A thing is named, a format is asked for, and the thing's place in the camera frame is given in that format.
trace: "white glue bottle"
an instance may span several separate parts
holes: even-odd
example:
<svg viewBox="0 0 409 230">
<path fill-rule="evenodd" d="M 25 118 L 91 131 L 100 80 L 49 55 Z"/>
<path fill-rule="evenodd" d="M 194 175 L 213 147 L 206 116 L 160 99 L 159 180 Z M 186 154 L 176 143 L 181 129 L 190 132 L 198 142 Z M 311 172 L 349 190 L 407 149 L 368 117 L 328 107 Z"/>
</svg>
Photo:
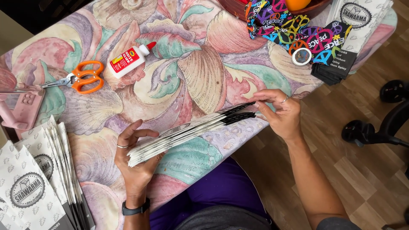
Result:
<svg viewBox="0 0 409 230">
<path fill-rule="evenodd" d="M 130 49 L 123 52 L 121 55 L 111 60 L 108 63 L 108 68 L 116 78 L 121 78 L 131 70 L 135 69 L 146 61 L 145 56 L 150 53 L 150 50 L 156 45 L 156 42 L 151 42 L 147 45 L 132 46 Z"/>
</svg>

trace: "wooden bowl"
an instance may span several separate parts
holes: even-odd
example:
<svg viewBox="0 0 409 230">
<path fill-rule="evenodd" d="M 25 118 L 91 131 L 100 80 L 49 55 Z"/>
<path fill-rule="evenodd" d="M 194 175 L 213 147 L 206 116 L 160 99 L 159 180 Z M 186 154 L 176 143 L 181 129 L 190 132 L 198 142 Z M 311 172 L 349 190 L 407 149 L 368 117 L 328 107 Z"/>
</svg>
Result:
<svg viewBox="0 0 409 230">
<path fill-rule="evenodd" d="M 321 13 L 331 2 L 332 0 L 311 0 L 306 8 L 291 11 L 291 14 L 307 15 L 309 19 L 313 19 L 319 13 Z M 246 21 L 246 16 L 244 13 L 246 4 L 238 0 L 219 0 L 219 3 L 229 13 L 233 14 L 234 16 L 238 16 L 238 18 L 242 21 Z"/>
</svg>

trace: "black watch strap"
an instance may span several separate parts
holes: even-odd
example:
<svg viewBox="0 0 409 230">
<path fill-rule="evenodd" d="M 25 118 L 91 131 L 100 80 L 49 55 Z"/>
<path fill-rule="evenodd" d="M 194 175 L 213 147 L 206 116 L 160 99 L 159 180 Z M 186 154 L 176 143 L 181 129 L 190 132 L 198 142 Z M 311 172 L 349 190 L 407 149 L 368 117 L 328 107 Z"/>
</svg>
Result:
<svg viewBox="0 0 409 230">
<path fill-rule="evenodd" d="M 149 198 L 146 198 L 146 201 L 142 205 L 142 207 L 135 208 L 135 209 L 126 208 L 125 202 L 126 202 L 126 200 L 122 203 L 122 215 L 124 215 L 124 216 L 134 215 L 134 214 L 138 214 L 138 213 L 144 213 L 151 206 L 151 200 L 149 200 Z"/>
</svg>

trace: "ring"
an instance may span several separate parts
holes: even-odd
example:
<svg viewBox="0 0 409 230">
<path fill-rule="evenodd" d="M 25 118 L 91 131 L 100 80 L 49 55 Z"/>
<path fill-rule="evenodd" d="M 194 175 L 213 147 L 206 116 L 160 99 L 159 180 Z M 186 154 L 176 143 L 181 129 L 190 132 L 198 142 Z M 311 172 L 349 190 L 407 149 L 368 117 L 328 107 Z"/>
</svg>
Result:
<svg viewBox="0 0 409 230">
<path fill-rule="evenodd" d="M 127 146 L 120 146 L 120 145 L 117 144 L 117 147 L 119 147 L 119 148 L 121 148 L 121 149 L 126 149 L 126 148 L 128 148 L 128 146 L 129 146 L 129 145 L 127 145 Z"/>
<path fill-rule="evenodd" d="M 284 103 L 285 101 L 287 101 L 287 99 L 290 98 L 288 95 L 287 97 L 285 97 L 284 101 L 282 101 L 282 103 Z"/>
</svg>

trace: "orange fruit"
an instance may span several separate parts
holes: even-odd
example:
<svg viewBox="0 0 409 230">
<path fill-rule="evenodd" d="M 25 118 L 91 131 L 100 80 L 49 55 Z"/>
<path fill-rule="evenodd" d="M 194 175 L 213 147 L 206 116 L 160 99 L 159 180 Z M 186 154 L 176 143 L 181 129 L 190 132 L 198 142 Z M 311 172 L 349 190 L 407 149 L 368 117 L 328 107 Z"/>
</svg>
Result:
<svg viewBox="0 0 409 230">
<path fill-rule="evenodd" d="M 310 2 L 311 0 L 285 0 L 289 11 L 304 9 Z"/>
</svg>

